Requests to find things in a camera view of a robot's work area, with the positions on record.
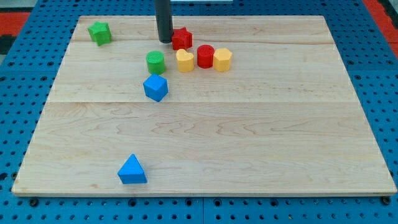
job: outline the green block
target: green block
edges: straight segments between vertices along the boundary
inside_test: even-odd
[[[149,73],[161,75],[166,70],[164,55],[162,52],[154,50],[147,54],[147,65]]]
[[[111,30],[107,22],[96,21],[92,26],[87,28],[91,40],[96,42],[98,46],[111,42]]]

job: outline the blue pyramid block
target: blue pyramid block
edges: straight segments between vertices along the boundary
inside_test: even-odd
[[[145,95],[159,102],[169,92],[167,80],[160,75],[152,74],[144,82]]]
[[[131,154],[122,168],[120,168],[118,176],[123,184],[142,184],[147,182],[144,170],[134,154]]]

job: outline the green cylinder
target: green cylinder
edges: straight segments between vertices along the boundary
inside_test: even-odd
[[[164,63],[164,54],[160,51],[154,50],[147,54],[147,65],[149,73],[161,75],[166,70]]]

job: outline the black cylinder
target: black cylinder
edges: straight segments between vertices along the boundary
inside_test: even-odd
[[[173,36],[173,19],[170,0],[155,0],[157,33],[162,43],[170,43]]]

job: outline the yellow hexagonal block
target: yellow hexagonal block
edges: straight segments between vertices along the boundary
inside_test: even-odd
[[[175,54],[177,58],[177,67],[180,72],[190,72],[193,70],[195,62],[193,61],[193,53],[188,53],[184,49],[180,49]]]
[[[213,56],[213,67],[219,72],[226,72],[231,66],[232,52],[228,49],[217,49]]]

